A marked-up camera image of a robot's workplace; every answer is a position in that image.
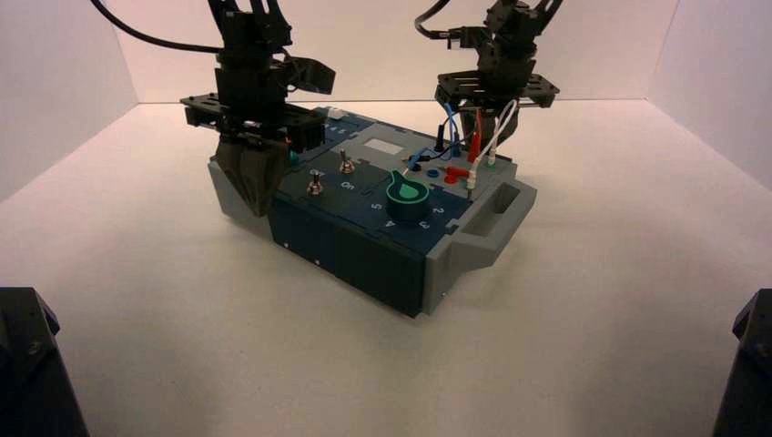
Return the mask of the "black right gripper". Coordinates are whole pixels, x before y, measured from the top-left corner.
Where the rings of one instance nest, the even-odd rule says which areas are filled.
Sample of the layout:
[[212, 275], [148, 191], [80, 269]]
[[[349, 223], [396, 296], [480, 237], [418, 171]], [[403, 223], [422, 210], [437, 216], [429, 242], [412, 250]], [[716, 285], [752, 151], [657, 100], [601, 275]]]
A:
[[[550, 107], [560, 89], [544, 76], [534, 73], [537, 45], [534, 36], [495, 34], [490, 30], [452, 30], [448, 44], [473, 49], [477, 67], [438, 76], [435, 100], [453, 109], [464, 100], [474, 107], [498, 108], [513, 99], [526, 98], [538, 107]], [[497, 144], [502, 144], [518, 127], [520, 109], [514, 107], [501, 117]], [[462, 108], [463, 148], [480, 147], [482, 133], [480, 108]]]

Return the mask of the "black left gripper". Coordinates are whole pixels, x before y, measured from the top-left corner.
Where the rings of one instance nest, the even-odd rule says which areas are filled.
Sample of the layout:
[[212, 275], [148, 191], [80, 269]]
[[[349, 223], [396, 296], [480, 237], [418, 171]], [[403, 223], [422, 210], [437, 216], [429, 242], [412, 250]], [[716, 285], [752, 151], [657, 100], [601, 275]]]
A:
[[[275, 193], [290, 165], [290, 149], [305, 152], [325, 141], [325, 116], [287, 102], [290, 89], [327, 93], [327, 66], [316, 59], [267, 52], [256, 55], [222, 50], [216, 59], [217, 90], [180, 99], [187, 122], [208, 127], [220, 136], [216, 158], [249, 210], [268, 214]], [[263, 148], [248, 148], [235, 136], [270, 138]]]

